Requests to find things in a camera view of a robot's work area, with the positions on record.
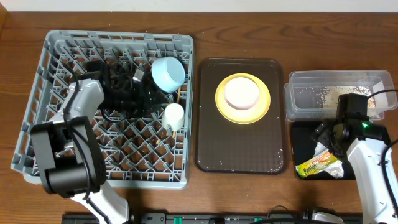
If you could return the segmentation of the white napkin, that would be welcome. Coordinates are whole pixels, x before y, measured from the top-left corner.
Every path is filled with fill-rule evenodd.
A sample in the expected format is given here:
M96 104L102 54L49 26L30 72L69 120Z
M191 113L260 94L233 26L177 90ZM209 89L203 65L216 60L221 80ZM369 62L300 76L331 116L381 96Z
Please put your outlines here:
M343 163L329 152L320 142L315 147L314 157L318 159L316 164L316 171L327 172L332 177L340 179L344 176Z

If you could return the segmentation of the green yellow snack wrapper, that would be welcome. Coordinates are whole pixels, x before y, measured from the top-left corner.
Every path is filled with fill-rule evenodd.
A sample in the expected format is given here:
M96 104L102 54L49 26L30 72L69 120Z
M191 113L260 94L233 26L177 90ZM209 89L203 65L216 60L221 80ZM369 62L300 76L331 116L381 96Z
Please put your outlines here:
M322 172L336 161L338 159L329 150L325 149L310 160L295 166L295 170L300 177L307 177Z

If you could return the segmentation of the light blue bowl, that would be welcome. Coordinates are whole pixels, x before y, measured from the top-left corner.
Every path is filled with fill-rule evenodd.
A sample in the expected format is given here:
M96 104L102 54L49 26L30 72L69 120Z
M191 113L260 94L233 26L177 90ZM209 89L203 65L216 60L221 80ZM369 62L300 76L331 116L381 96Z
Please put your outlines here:
M167 93L178 90L185 81L184 67L175 57L154 60L151 72L155 84Z

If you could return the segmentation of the white cup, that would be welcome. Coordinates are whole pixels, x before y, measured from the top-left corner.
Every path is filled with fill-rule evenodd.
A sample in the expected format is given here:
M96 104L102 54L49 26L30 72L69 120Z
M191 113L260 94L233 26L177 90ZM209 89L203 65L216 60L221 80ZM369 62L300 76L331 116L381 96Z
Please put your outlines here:
M164 109L161 123L165 128L170 128L172 131L178 131L183 127L184 120L185 112L182 105L171 103Z

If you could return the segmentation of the yellow plate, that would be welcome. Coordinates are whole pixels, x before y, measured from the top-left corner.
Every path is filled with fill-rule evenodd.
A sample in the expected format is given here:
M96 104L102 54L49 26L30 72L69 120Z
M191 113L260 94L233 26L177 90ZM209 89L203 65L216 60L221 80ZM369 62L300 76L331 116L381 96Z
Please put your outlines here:
M246 77L253 80L259 87L259 100L248 110L237 110L227 104L224 99L224 87L228 81L237 77ZM215 103L218 111L227 120L237 124L251 124L259 121L269 110L271 105L271 94L265 83L258 77L248 73L235 73L224 78L216 88Z

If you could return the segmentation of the pink small bowl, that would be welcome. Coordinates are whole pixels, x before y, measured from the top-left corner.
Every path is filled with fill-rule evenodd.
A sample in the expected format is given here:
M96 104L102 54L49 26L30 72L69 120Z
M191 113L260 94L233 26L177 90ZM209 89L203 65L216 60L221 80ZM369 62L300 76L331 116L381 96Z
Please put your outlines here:
M259 100L259 87L246 77L233 78L224 87L224 99L237 110L248 110Z

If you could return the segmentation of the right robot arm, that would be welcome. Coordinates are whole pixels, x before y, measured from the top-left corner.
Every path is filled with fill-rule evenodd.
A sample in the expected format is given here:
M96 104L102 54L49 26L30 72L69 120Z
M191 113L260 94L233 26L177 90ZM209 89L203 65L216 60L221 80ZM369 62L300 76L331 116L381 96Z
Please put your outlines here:
M397 223L397 177L385 126L347 119L323 121L313 132L335 157L350 166L361 199L363 223Z

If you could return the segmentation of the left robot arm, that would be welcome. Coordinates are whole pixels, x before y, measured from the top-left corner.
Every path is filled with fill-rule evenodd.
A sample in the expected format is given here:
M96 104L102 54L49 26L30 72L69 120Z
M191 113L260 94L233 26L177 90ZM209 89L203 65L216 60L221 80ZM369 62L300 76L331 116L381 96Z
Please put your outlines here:
M132 223L129 204L106 180L91 122L105 94L99 80L76 80L56 114L30 131L41 184L86 207L100 223Z

